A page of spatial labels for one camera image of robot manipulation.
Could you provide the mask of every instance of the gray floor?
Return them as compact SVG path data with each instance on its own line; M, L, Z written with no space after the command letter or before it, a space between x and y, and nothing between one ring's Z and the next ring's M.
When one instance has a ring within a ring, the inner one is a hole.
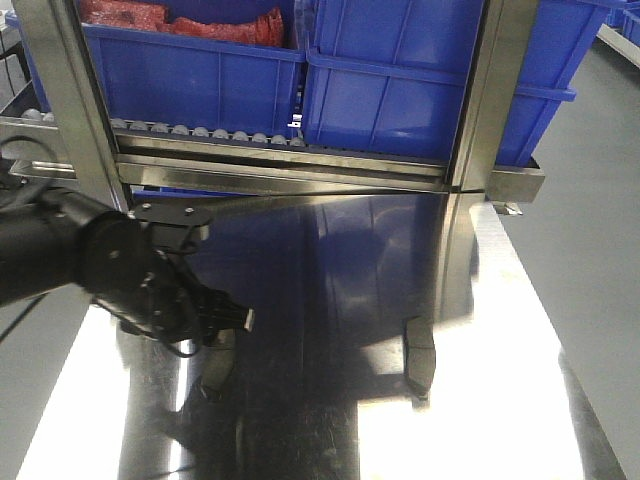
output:
M640 70L597 42L503 224L629 480L640 479Z

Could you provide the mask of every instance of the reflective metal surface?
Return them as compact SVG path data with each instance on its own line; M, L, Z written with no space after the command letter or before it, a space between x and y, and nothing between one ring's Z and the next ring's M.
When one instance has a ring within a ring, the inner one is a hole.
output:
M126 211L128 189L116 171L117 146L73 0L13 5L82 190Z
M446 183L485 190L502 141L538 0L487 0Z
M19 478L624 478L481 200L198 200L194 268L257 313L224 400L197 388L213 352L92 308Z

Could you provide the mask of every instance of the metal pole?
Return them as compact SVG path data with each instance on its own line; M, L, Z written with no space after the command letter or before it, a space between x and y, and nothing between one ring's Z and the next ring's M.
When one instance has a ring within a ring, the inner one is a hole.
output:
M13 4L80 188L106 205L128 210L130 192L118 176L118 147L73 0Z
M482 191L496 161L538 0L486 0L446 183Z

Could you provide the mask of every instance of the cable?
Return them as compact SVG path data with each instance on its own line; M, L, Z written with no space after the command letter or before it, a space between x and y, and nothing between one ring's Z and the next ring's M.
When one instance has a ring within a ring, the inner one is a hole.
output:
M0 44L2 44L2 55L4 56L7 53L7 49L4 47L4 36L3 36L2 28L0 28ZM13 87L13 82L11 81L11 74L9 73L9 58L4 59L4 69L7 71L7 79L9 80L9 88L11 88L12 98L16 96L16 89Z
M11 334L11 332L13 332L13 330L20 325L20 323L27 318L27 315L29 315L29 313L31 312L31 310L33 310L43 299L44 297L46 297L47 295L49 295L48 293L45 293L44 295L40 295L39 297L34 298L29 305L27 305L25 307L24 310L22 310L22 312L20 313L20 315L18 315L15 320L13 322L11 322L11 325L9 325L7 328L5 328L4 332L2 332L2 334L0 334L0 344L2 344L2 342L4 342L7 337Z

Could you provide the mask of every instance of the robotic arm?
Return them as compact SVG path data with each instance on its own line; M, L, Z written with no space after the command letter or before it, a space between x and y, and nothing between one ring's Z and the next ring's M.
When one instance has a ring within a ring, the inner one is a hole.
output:
M200 283L184 260L207 211L143 204L129 216L50 189L0 210L0 305L77 283L135 335L212 346L220 330L250 331L253 310Z

